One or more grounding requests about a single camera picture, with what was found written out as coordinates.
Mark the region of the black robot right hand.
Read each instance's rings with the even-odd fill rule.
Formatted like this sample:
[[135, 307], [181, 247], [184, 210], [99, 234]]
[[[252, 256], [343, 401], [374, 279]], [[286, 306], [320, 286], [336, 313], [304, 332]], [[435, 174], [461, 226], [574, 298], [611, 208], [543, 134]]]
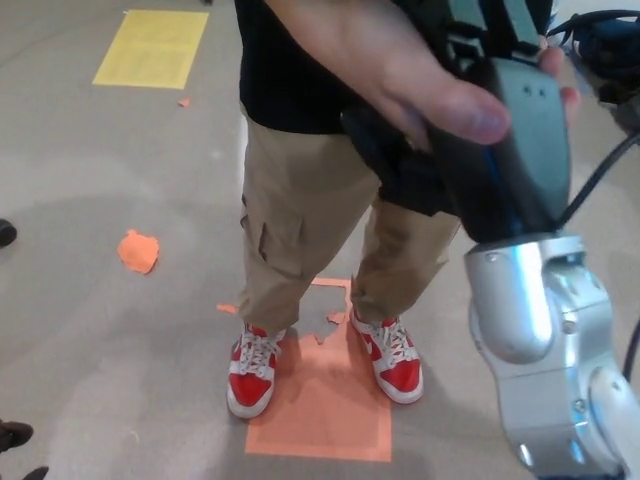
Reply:
[[380, 179], [380, 196], [425, 215], [452, 214], [478, 243], [556, 231], [569, 202], [570, 155], [560, 88], [538, 65], [551, 3], [404, 1], [401, 9], [448, 72], [508, 108], [511, 127], [487, 146], [430, 127], [425, 153], [372, 108], [345, 111], [343, 127]]

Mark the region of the person's bare right hand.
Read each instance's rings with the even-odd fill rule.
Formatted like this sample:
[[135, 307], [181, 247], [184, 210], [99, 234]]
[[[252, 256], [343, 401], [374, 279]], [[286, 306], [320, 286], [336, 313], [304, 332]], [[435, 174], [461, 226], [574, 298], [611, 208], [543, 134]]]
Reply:
[[272, 1], [269, 6], [310, 56], [414, 146], [428, 148], [430, 125], [484, 145], [508, 133], [506, 107], [448, 73], [392, 2]]

